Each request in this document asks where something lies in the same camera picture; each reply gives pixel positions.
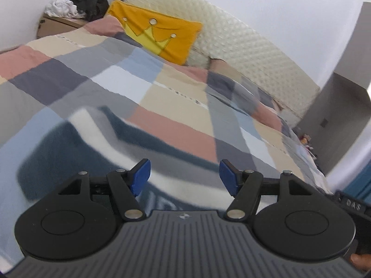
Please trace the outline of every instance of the gray ribbed handle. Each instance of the gray ribbed handle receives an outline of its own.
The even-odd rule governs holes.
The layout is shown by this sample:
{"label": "gray ribbed handle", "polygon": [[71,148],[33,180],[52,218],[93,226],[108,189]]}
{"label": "gray ribbed handle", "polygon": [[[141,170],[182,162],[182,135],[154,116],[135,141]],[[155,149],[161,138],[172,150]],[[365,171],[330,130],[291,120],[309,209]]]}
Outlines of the gray ribbed handle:
{"label": "gray ribbed handle", "polygon": [[153,211],[125,224],[100,252],[71,262],[25,258],[10,278],[358,278],[344,259],[307,264],[261,247],[245,225],[216,211]]}

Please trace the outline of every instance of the finger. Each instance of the finger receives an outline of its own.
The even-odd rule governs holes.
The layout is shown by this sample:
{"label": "finger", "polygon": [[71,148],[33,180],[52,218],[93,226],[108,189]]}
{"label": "finger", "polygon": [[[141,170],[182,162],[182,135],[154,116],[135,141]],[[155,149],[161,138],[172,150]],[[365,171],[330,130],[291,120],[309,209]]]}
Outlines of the finger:
{"label": "finger", "polygon": [[350,260],[357,269],[362,271],[368,271],[371,269],[371,254],[352,254]]}

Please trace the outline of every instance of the crown print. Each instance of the crown print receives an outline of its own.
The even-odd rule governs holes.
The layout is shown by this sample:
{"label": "crown print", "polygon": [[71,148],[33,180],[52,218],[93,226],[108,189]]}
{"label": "crown print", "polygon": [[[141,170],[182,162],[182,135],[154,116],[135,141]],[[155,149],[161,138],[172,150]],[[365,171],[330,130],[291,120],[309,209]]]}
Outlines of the crown print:
{"label": "crown print", "polygon": [[124,30],[128,36],[130,36],[133,40],[141,44],[142,46],[146,47],[148,50],[150,50],[152,53],[159,55],[161,51],[163,51],[167,44],[171,41],[172,38],[176,38],[177,35],[175,33],[172,33],[170,35],[170,38],[158,42],[155,40],[153,36],[153,26],[157,24],[157,20],[152,18],[149,22],[149,27],[144,30],[141,34],[136,35],[135,32],[130,28],[128,24],[128,19],[126,17],[122,18],[126,24],[124,26]]}

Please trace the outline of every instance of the black device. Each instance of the black device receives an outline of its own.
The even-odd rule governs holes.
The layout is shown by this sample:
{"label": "black device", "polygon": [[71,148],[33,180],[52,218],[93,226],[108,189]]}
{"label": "black device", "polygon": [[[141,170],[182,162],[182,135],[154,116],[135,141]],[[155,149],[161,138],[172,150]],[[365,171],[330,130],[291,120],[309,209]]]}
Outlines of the black device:
{"label": "black device", "polygon": [[[80,172],[19,217],[14,233],[25,259],[6,277],[370,277],[345,257],[357,250],[355,239],[363,249],[370,244],[370,206],[320,193],[290,171],[264,178],[227,160],[219,171],[234,197],[223,216],[149,217],[135,199],[149,160],[106,177]],[[256,214],[261,195],[278,200]]]}

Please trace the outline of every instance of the bed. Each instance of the bed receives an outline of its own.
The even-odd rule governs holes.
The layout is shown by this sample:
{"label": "bed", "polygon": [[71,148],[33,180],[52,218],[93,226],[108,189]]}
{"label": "bed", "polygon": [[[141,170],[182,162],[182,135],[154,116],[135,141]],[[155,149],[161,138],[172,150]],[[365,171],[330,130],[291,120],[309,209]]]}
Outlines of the bed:
{"label": "bed", "polygon": [[[281,116],[284,108],[294,122],[309,107],[318,90],[309,77],[221,9],[186,0],[193,4],[185,12],[185,0],[168,1],[178,3],[127,0],[204,24],[188,66],[150,53],[112,16],[0,55],[0,256],[6,264],[0,270],[23,258],[13,233],[18,216],[79,171],[100,176],[150,159],[151,177],[138,197],[146,213],[225,210],[233,198],[218,177],[223,158],[266,177],[290,169],[328,192]],[[238,45],[210,24],[212,16],[241,35]],[[210,57],[239,70],[243,82],[208,70]],[[261,208],[274,199],[263,199]]]}

